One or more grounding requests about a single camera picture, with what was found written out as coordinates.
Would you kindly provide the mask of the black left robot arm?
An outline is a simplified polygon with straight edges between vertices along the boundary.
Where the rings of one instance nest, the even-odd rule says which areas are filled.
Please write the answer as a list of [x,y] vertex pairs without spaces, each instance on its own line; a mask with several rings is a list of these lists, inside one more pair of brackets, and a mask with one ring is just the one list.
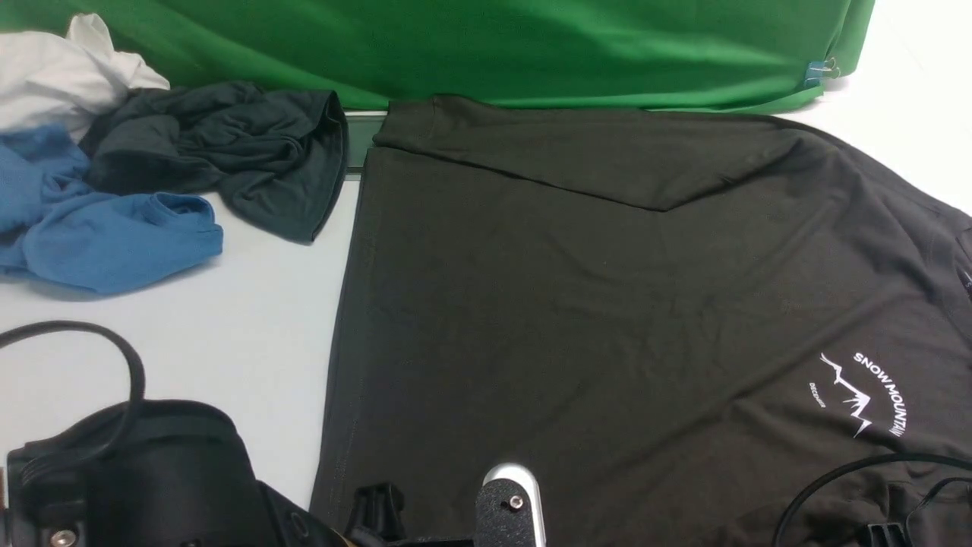
[[232,420],[204,403],[146,402],[125,439],[90,463],[31,485],[38,457],[98,449],[124,405],[101,409],[7,458],[4,546],[406,546],[341,533],[258,480]]

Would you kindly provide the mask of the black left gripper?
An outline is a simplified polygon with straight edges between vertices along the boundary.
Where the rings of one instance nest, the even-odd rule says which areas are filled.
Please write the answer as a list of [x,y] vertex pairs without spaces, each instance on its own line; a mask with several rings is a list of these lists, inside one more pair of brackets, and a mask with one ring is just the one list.
[[280,492],[259,482],[277,546],[472,546],[471,537],[406,536],[402,520],[404,495],[391,482],[355,492],[352,512],[340,532]]

